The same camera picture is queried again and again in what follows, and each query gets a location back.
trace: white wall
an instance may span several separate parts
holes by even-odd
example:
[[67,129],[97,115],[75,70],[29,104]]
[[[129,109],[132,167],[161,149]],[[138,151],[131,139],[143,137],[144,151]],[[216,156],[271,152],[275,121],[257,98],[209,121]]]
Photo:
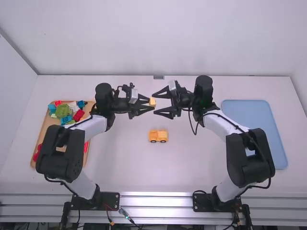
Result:
[[36,79],[35,72],[0,35],[0,171]]
[[290,75],[302,87],[306,0],[0,0],[40,74]]

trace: wooden tray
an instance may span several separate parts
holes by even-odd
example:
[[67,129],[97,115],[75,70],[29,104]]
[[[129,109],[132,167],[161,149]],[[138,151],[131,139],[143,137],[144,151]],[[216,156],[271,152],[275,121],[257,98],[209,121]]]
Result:
[[[73,102],[73,101],[62,101],[62,104],[67,104],[67,103],[70,103],[70,102]],[[92,106],[94,105],[94,103],[95,102],[88,101],[87,105],[83,108],[83,111],[85,111],[85,114],[83,115],[82,118],[87,118],[90,115],[90,111],[91,111]],[[47,131],[47,128],[50,125],[60,125],[60,124],[61,124],[61,122],[60,122],[59,119],[52,118],[52,117],[49,116],[49,110],[47,109],[47,112],[46,112],[46,115],[45,115],[45,119],[44,119],[42,128],[40,130],[40,133],[39,133],[36,145],[35,145],[35,149],[34,149],[33,154],[32,154],[31,162],[30,162],[30,166],[33,169],[35,169],[35,165],[36,165],[36,163],[33,160],[33,156],[34,156],[35,153],[37,153],[38,145],[43,142],[45,134],[46,134],[46,131]],[[89,147],[90,147],[90,140],[88,140],[88,143],[87,143],[87,151],[84,152],[83,167],[86,165],[86,160],[87,160],[87,154],[88,154]],[[65,148],[66,147],[64,146],[63,148],[57,148],[57,149],[59,149],[61,151],[65,151]]]

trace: red toy block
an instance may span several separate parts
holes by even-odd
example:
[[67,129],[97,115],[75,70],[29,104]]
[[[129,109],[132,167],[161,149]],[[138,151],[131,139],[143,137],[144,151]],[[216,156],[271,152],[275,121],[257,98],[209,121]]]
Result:
[[62,102],[60,100],[54,102],[54,105],[57,107],[58,105],[62,104]]
[[35,153],[34,156],[33,156],[33,161],[34,162],[37,161],[37,158],[38,158],[38,155],[39,155],[39,152],[40,152],[41,148],[42,148],[42,144],[39,144],[38,147],[37,147],[37,153]]
[[73,116],[73,119],[78,122],[80,121],[80,119],[83,117],[83,115],[85,114],[85,111],[79,109],[76,114]]
[[88,141],[84,143],[84,152],[86,153],[88,149]]

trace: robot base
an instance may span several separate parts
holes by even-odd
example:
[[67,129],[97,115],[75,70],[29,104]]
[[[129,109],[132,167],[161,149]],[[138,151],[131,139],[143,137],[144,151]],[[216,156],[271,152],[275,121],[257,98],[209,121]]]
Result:
[[194,212],[234,212],[235,210],[241,212],[242,206],[241,198],[227,201],[223,205],[214,207],[211,201],[212,194],[194,194],[193,195],[193,211]]
[[96,185],[96,191],[91,200],[79,196],[71,199],[71,210],[99,210],[99,211],[118,211],[119,193],[101,192]]

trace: blue tray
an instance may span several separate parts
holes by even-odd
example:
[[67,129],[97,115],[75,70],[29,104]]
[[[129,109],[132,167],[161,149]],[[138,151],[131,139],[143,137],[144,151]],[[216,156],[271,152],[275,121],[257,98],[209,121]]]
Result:
[[285,169],[288,160],[271,111],[264,100],[225,100],[222,111],[229,118],[248,128],[262,128],[268,138],[276,169]]

